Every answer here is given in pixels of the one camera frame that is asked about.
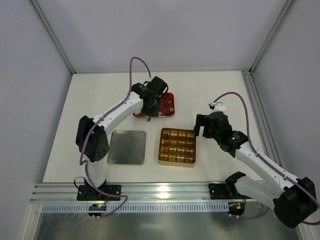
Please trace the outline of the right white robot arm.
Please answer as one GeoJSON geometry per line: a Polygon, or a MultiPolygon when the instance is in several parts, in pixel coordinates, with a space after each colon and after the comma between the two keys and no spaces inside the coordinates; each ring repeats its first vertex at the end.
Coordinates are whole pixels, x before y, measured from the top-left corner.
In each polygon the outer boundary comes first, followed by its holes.
{"type": "Polygon", "coordinates": [[[203,128],[204,138],[214,139],[224,152],[247,165],[264,180],[260,183],[237,172],[225,181],[232,191],[267,206],[291,229],[305,222],[319,209],[314,183],[307,177],[299,179],[259,153],[243,132],[232,129],[228,116],[223,112],[197,114],[194,126],[196,137],[200,134],[200,128],[203,128]]]}

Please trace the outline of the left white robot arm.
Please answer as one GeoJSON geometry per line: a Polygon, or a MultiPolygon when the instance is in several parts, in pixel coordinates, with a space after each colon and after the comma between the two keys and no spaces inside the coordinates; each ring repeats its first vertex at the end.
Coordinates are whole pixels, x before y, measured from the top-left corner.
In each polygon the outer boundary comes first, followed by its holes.
{"type": "Polygon", "coordinates": [[[158,76],[144,83],[129,82],[127,95],[118,103],[95,117],[85,115],[79,120],[75,139],[80,152],[79,164],[84,165],[85,169],[86,184],[95,192],[112,198],[116,195],[100,189],[106,183],[102,159],[109,152],[108,135],[138,110],[149,118],[158,116],[161,99],[169,89],[168,84],[158,76]]]}

